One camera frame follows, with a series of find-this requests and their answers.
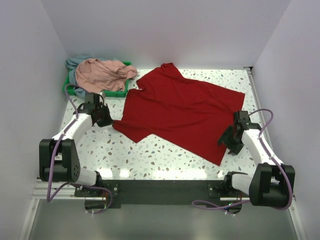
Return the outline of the red t shirt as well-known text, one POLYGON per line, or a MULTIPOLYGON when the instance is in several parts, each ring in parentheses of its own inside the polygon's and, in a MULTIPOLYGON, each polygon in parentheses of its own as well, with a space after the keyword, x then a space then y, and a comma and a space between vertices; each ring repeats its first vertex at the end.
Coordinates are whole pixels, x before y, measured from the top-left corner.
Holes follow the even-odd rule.
POLYGON ((218 140, 245 100, 242 92, 182 76, 164 63, 128 91, 123 116, 113 128, 135 143, 154 134, 220 165, 226 147, 218 140))

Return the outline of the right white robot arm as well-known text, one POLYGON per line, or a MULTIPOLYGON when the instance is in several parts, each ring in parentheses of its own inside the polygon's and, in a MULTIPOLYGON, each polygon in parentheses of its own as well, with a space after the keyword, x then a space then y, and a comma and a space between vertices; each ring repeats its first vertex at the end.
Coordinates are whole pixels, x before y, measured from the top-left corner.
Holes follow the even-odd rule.
POLYGON ((227 127, 218 144, 233 155, 247 148, 255 162, 254 174, 228 172, 219 188, 230 197, 241 191, 254 206, 286 210, 292 204, 296 171, 277 157, 263 136, 265 127, 252 122, 250 116, 245 110, 235 112, 233 125, 227 127))

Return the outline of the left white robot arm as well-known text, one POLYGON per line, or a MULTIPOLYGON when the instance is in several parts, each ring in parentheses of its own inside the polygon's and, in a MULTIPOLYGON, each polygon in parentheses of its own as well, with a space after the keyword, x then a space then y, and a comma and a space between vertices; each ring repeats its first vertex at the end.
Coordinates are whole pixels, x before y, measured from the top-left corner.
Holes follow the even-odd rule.
POLYGON ((70 122, 54 137, 39 143, 39 177, 51 187, 54 182, 85 185, 92 196, 104 190, 101 176, 93 170, 83 169, 77 144, 94 125, 110 126, 113 123, 104 96, 87 93, 84 103, 75 109, 70 122))

